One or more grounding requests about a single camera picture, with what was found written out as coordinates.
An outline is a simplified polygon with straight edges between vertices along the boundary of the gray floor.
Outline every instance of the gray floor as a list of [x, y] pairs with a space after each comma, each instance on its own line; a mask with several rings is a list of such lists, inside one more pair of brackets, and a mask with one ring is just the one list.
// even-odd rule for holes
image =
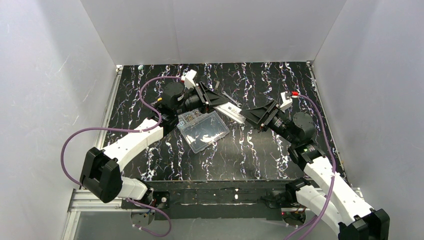
[[[308, 212], [308, 219], [313, 213]], [[281, 226], [282, 221], [265, 221], [257, 218], [238, 219], [173, 219], [171, 233], [163, 240], [282, 240], [294, 228]], [[150, 229], [163, 233], [167, 221], [154, 221]], [[133, 228], [129, 212], [82, 212], [75, 240], [153, 240], [158, 237]], [[307, 240], [336, 240], [337, 236], [320, 222]]]

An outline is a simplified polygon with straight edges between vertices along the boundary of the small metal part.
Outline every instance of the small metal part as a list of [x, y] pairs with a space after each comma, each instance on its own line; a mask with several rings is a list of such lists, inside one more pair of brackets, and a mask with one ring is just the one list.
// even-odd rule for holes
[[148, 218], [146, 218], [148, 215], [143, 212], [132, 212], [130, 215], [132, 224], [136, 224], [142, 227], [146, 227], [149, 225]]
[[187, 122], [187, 123], [189, 123], [189, 122], [191, 122], [191, 121], [193, 121], [195, 118], [191, 115], [191, 114], [188, 114], [188, 115], [185, 115], [184, 116], [184, 120]]
[[154, 219], [155, 219], [155, 213], [150, 212], [150, 214], [148, 215], [148, 224], [151, 224]]
[[221, 92], [223, 95], [225, 95], [228, 99], [230, 99], [237, 107], [241, 107], [242, 104], [236, 100], [234, 100], [234, 98], [232, 98], [230, 95], [228, 95], [225, 91]]

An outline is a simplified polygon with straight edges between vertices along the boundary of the plastic box lid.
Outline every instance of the plastic box lid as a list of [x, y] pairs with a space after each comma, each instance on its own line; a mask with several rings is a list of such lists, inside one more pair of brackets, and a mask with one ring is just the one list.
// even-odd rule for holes
[[178, 116], [177, 127], [196, 154], [230, 131], [216, 111], [202, 114], [198, 110]]

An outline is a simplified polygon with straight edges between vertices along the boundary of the black marble tabletop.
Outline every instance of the black marble tabletop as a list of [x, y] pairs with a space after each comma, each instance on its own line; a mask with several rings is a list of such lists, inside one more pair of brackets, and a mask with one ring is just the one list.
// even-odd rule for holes
[[[271, 99], [280, 102], [279, 93], [287, 90], [310, 97], [321, 109], [305, 62], [131, 65], [123, 68], [109, 127], [136, 128], [149, 112], [138, 98], [139, 88], [154, 77], [181, 76], [189, 70], [197, 71], [195, 81], [202, 81], [211, 89], [215, 89], [219, 82], [218, 93], [224, 90], [231, 94], [242, 103], [242, 109], [263, 106]], [[144, 99], [148, 103], [155, 103], [169, 81], [173, 80], [163, 79], [151, 83], [143, 94]], [[299, 111], [312, 115], [316, 126], [315, 139], [327, 152], [322, 129], [311, 104], [304, 99], [295, 99], [289, 111], [290, 115]], [[230, 131], [225, 138], [194, 153], [176, 128], [136, 156], [123, 170], [124, 176], [147, 181], [275, 180], [305, 176], [288, 156], [287, 148], [290, 144], [285, 139], [270, 129], [267, 132], [258, 132], [248, 123], [239, 125], [221, 113], [218, 114]], [[325, 131], [331, 137], [327, 127]], [[108, 132], [104, 145], [112, 144], [124, 135], [125, 133]], [[344, 177], [333, 138], [329, 141], [337, 160], [337, 171]]]

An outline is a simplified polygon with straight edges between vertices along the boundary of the white enclosure panel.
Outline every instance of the white enclosure panel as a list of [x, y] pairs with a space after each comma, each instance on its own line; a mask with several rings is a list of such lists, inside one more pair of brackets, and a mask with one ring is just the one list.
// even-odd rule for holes
[[116, 64], [306, 61], [346, 0], [81, 0]]
[[[80, 1], [0, 1], [0, 238], [58, 240], [72, 189], [62, 144], [100, 124], [112, 59]], [[70, 143], [77, 179], [96, 132]]]
[[348, 0], [314, 63], [347, 176], [390, 215], [389, 239], [423, 239], [423, 10]]
[[183, 63], [307, 61], [346, 0], [174, 0]]
[[81, 0], [117, 65], [179, 63], [172, 0]]

